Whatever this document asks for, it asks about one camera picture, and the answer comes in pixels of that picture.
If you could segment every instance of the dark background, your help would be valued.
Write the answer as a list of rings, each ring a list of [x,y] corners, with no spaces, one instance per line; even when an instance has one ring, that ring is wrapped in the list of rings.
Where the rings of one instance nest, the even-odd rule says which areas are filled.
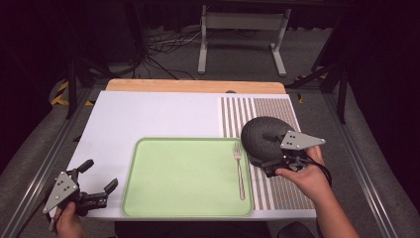
[[[104,67],[113,61],[137,60],[146,51],[140,43],[143,36],[133,29],[164,26],[179,31],[199,24],[201,9],[118,1],[53,2],[51,6],[59,6],[56,10],[66,13],[62,21],[52,20],[45,3],[0,0],[0,171],[52,109],[50,92],[65,77],[72,50]],[[415,149],[420,144],[420,86],[416,78],[420,38],[416,8],[409,1],[359,3],[361,9],[344,14],[337,9],[297,8],[292,11],[288,28],[333,28],[341,19],[317,65],[345,60],[349,83],[367,123],[419,209],[416,184],[420,178],[416,174],[420,162]],[[133,13],[138,21],[132,18]]]

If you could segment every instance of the fork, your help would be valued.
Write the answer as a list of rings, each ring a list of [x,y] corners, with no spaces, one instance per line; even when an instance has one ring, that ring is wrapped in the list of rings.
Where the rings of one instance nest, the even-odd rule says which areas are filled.
[[[234,158],[238,163],[238,176],[239,176],[239,192],[241,200],[245,200],[245,192],[244,192],[244,182],[242,180],[242,171],[241,171],[241,144],[239,142],[235,142],[234,147]]]

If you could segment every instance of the gray striped pad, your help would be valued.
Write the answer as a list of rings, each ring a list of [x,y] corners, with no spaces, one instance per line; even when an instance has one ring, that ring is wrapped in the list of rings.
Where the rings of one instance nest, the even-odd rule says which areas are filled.
[[[300,131],[290,99],[220,97],[221,135],[240,138],[244,125],[253,118],[271,116],[287,122]],[[260,168],[250,166],[255,210],[314,209],[307,198],[291,181],[267,178]]]

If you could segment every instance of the green tray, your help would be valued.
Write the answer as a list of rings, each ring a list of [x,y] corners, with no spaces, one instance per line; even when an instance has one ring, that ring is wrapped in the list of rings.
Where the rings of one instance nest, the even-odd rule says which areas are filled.
[[[254,209],[250,168],[237,138],[144,138],[135,149],[122,204],[128,217],[238,217]]]

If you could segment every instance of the hand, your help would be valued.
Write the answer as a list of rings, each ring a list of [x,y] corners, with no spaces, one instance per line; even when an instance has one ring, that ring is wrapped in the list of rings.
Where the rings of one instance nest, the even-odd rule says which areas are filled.
[[[306,154],[324,166],[319,146],[308,148]],[[330,195],[332,193],[324,173],[316,166],[309,165],[298,173],[288,169],[277,169],[275,174],[294,182],[314,202],[320,201],[324,199],[324,195]]]
[[[64,211],[60,208],[56,209],[55,220],[56,231],[59,238],[85,238],[83,224],[81,223],[80,217],[75,213],[76,204],[69,202]]]

